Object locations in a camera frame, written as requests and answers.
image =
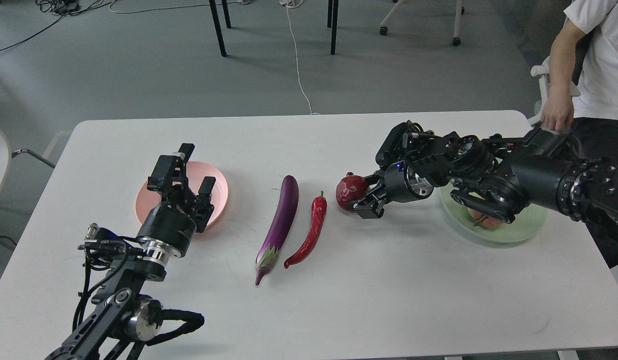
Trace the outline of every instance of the fruit on plate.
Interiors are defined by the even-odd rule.
[[[482,226],[485,229],[494,229],[503,225],[503,222],[499,219],[487,216],[478,210],[474,210],[469,207],[467,207],[467,210],[469,210],[469,215],[471,215],[471,218],[475,221],[473,226]]]

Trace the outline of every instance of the pink plate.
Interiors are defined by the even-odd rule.
[[[215,185],[213,186],[213,190],[211,190],[211,203],[215,208],[207,224],[207,226],[210,226],[218,219],[220,214],[222,214],[223,209],[225,209],[227,197],[229,196],[227,179],[220,170],[211,164],[200,161],[187,162],[187,178],[191,191],[197,193],[200,184],[202,184],[202,180],[206,176],[215,176]],[[138,218],[138,221],[140,221],[140,224],[145,222],[151,209],[155,208],[159,202],[160,195],[155,191],[147,190],[147,182],[145,181],[138,192],[138,196],[135,198],[135,216]]]

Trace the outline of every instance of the white t-shirt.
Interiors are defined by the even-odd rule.
[[[564,13],[585,34],[599,25],[582,64],[574,117],[618,120],[618,0],[575,0]]]

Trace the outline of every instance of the chair leg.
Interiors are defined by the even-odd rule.
[[[223,38],[223,30],[220,28],[220,19],[218,18],[216,0],[209,0],[209,8],[211,9],[211,17],[213,18],[213,27],[215,27],[215,36],[218,38],[220,55],[222,55],[223,58],[226,58],[227,50],[225,50],[225,39]]]
[[[15,245],[14,245],[14,248],[12,248],[8,244],[5,244],[2,239],[0,239],[0,246],[2,246],[3,248],[7,249],[8,251],[14,251],[15,250]]]
[[[338,2],[333,0],[333,17],[331,19],[331,54],[336,54],[336,30],[338,30]]]
[[[398,11],[398,9],[400,9],[400,7],[402,7],[404,3],[405,3],[405,0],[398,0],[398,2],[396,2],[395,5],[393,5],[393,7],[391,8],[391,11],[389,11],[387,16],[385,16],[384,19],[382,19],[382,22],[380,23],[381,28],[387,27],[387,23],[389,23],[389,19],[391,19],[392,16],[394,16],[396,11]]]
[[[455,3],[455,22],[453,23],[453,46],[460,45],[460,16],[463,14],[463,0]]]
[[[227,7],[227,0],[222,0],[222,13],[224,14],[224,24],[227,29],[231,29],[231,20],[229,20],[229,7]]]
[[[55,169],[56,168],[56,164],[54,164],[53,162],[47,160],[46,158],[42,157],[41,155],[38,155],[37,153],[35,153],[32,150],[29,150],[28,148],[21,148],[20,150],[15,150],[14,152],[11,153],[11,158],[15,158],[20,154],[29,154],[32,157],[38,159],[40,162],[44,163],[46,166],[50,167],[51,169]]]

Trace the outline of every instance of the pomegranate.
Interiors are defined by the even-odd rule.
[[[336,202],[343,210],[353,212],[353,208],[347,203],[365,196],[368,188],[369,185],[364,177],[348,172],[336,186]]]

